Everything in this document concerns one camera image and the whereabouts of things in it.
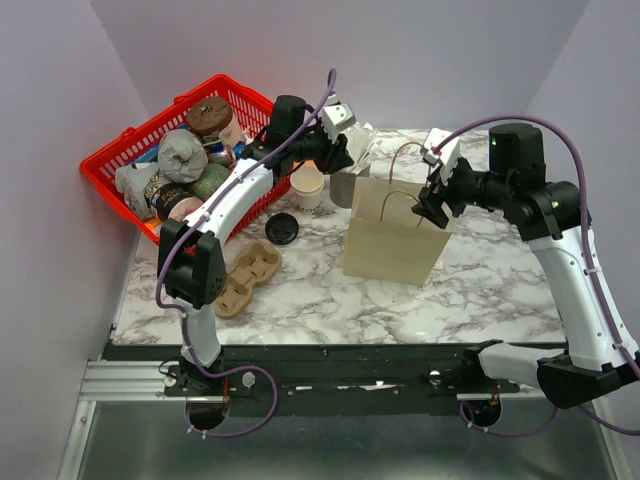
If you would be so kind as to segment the brown paper bag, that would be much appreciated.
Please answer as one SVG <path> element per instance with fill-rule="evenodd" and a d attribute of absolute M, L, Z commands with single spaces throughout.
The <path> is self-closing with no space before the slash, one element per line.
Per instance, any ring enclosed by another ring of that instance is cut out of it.
<path fill-rule="evenodd" d="M 441 229 L 412 212 L 421 186 L 364 177 L 355 181 L 343 252 L 346 276 L 423 286 L 456 229 L 449 211 Z"/>

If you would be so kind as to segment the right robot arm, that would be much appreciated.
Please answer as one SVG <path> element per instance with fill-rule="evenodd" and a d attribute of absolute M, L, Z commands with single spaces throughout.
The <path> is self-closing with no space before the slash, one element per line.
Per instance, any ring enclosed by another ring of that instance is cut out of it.
<path fill-rule="evenodd" d="M 639 346 L 601 273 L 584 185 L 547 181 L 541 123 L 491 125 L 486 171 L 458 154 L 457 133 L 429 133 L 421 155 L 434 170 L 412 211 L 439 228 L 468 206 L 501 212 L 544 271 L 567 346 L 476 344 L 460 379 L 474 392 L 509 380 L 540 389 L 557 408 L 577 407 L 637 381 Z"/>

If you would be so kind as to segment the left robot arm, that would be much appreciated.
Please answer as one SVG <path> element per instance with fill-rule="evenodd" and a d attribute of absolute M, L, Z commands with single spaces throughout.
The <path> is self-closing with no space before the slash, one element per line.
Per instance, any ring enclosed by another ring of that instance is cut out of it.
<path fill-rule="evenodd" d="M 181 358 L 192 364 L 187 382 L 197 393 L 214 393 L 222 380 L 214 364 L 221 345 L 212 305 L 226 282 L 224 244 L 294 163 L 310 160 L 324 175 L 352 165 L 344 132 L 355 122 L 352 109 L 335 95 L 317 107 L 297 96 L 279 96 L 269 123 L 244 147 L 223 185 L 185 220 L 164 222 L 156 293 L 171 300 L 156 303 L 180 315 Z"/>

